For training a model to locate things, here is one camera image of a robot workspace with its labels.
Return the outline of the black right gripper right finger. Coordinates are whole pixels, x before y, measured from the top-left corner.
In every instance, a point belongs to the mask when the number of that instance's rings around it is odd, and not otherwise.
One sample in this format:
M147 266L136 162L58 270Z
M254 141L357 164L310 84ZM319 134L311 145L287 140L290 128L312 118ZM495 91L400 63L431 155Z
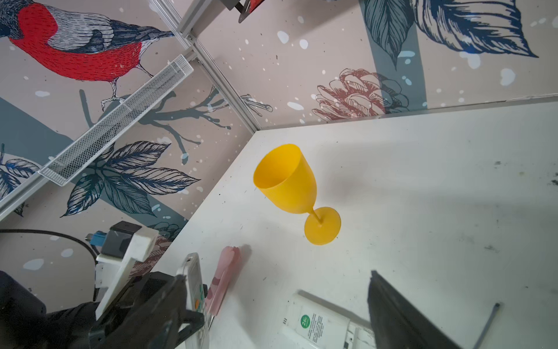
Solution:
M459 347L375 270L368 305L377 348Z

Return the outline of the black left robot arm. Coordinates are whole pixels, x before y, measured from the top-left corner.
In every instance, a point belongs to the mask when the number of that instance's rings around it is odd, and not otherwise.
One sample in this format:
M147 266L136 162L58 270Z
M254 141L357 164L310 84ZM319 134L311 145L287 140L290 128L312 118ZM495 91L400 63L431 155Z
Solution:
M49 313L45 304L1 272L2 348L89 348L96 302Z

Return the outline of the white air conditioner remote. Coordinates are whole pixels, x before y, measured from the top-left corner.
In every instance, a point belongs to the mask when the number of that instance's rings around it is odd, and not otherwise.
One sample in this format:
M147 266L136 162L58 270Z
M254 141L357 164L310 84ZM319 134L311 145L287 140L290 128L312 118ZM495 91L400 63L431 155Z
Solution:
M372 330L300 294L287 301L281 333L296 348L376 347Z

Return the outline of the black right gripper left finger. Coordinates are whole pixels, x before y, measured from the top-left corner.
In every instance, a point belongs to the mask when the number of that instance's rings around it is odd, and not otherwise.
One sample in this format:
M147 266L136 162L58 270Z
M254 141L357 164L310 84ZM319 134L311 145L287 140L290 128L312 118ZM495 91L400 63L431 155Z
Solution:
M185 312L186 278L131 279L93 326L94 348L172 348Z

